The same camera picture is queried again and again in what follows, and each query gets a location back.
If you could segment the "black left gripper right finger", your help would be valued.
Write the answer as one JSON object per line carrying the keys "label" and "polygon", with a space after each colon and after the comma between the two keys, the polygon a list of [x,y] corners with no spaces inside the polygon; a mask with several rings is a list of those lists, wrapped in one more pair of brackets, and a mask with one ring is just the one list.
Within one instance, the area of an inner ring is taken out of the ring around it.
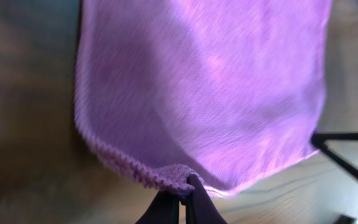
{"label": "black left gripper right finger", "polygon": [[227,224],[204,189],[199,178],[191,174],[187,183],[195,189],[186,201],[186,224]]}

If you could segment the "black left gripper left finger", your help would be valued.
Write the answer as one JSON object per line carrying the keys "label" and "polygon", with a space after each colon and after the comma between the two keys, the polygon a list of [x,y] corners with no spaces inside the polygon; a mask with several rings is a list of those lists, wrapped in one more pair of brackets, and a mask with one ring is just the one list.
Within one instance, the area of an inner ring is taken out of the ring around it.
{"label": "black left gripper left finger", "polygon": [[178,224],[178,220],[179,199],[169,192],[159,191],[135,224]]}

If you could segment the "purple microfiber cloth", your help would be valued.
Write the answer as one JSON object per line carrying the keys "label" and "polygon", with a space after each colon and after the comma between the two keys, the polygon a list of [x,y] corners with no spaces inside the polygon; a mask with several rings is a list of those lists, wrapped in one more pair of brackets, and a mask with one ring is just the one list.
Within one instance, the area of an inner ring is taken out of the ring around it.
{"label": "purple microfiber cloth", "polygon": [[75,123],[108,168],[232,197],[314,154],[327,0],[88,0]]}

